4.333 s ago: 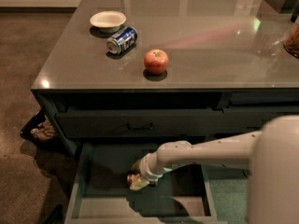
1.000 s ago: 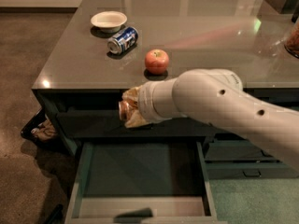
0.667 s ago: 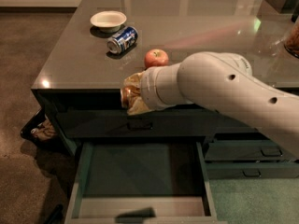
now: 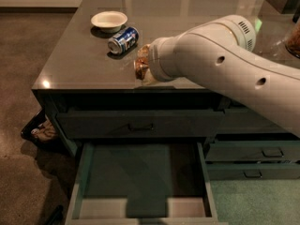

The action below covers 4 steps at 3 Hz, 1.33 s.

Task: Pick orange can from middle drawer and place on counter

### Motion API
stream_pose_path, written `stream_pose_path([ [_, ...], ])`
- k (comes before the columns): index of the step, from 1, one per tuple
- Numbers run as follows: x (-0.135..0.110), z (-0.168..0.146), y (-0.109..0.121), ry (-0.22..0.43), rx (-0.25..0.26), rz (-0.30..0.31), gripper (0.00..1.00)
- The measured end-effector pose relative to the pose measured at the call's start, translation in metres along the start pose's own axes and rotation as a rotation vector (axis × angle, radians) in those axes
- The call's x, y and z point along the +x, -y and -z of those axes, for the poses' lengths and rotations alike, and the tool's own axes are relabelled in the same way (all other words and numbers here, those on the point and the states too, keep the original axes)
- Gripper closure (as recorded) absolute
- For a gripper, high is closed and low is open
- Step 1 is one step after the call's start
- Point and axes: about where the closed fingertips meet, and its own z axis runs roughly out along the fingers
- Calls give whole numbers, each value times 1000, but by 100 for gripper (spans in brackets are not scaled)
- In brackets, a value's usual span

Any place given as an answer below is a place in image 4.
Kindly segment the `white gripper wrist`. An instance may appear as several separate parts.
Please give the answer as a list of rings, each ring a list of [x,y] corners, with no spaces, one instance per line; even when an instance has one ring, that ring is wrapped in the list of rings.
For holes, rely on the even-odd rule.
[[[143,85],[169,82],[176,78],[174,70],[174,45],[176,37],[160,37],[150,45],[145,44],[138,50],[139,58],[147,58],[149,69],[144,74]]]

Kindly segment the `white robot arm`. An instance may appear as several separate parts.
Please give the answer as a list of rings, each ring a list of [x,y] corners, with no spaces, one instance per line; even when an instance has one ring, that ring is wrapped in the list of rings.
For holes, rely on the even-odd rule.
[[[157,83],[185,77],[300,136],[300,71],[254,54],[255,42],[246,18],[226,16],[143,46],[136,78]]]

